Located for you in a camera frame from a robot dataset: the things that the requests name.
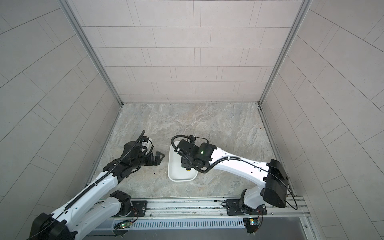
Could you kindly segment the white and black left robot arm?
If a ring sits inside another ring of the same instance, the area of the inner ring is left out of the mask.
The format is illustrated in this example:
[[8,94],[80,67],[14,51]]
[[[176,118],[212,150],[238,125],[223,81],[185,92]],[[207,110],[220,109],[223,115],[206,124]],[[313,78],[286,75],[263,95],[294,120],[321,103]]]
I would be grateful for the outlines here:
[[142,166],[158,166],[165,155],[153,151],[151,140],[142,138],[124,146],[122,155],[74,198],[50,214],[42,213],[32,223],[31,240],[82,240],[101,223],[115,215],[128,216],[133,210],[130,195],[115,191],[101,198]]

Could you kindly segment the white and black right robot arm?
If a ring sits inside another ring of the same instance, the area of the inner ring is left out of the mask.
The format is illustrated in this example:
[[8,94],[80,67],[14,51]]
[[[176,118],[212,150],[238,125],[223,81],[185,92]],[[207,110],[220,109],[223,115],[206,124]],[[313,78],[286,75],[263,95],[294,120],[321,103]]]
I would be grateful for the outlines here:
[[177,135],[171,139],[171,146],[174,152],[186,161],[184,168],[188,170],[194,169],[207,174],[217,169],[255,183],[254,188],[242,192],[239,208],[243,213],[253,215],[265,204],[277,208],[286,207],[289,178],[279,161],[249,160],[224,151],[209,142],[197,146],[193,136]]

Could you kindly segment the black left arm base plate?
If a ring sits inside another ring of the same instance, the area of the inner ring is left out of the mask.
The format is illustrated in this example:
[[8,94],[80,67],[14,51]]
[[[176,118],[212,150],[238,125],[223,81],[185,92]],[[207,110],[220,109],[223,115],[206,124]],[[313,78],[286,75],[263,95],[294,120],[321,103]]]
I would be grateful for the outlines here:
[[123,203],[115,218],[140,218],[144,217],[147,209],[147,201],[131,201]]

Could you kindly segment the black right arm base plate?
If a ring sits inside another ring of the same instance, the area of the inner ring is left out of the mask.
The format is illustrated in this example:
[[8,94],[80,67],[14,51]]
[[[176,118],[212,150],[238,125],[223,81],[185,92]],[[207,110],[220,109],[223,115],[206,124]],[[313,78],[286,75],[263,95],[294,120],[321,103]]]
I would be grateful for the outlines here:
[[266,205],[260,205],[256,209],[252,209],[238,199],[225,200],[222,202],[222,206],[226,208],[228,216],[264,216],[268,214]]

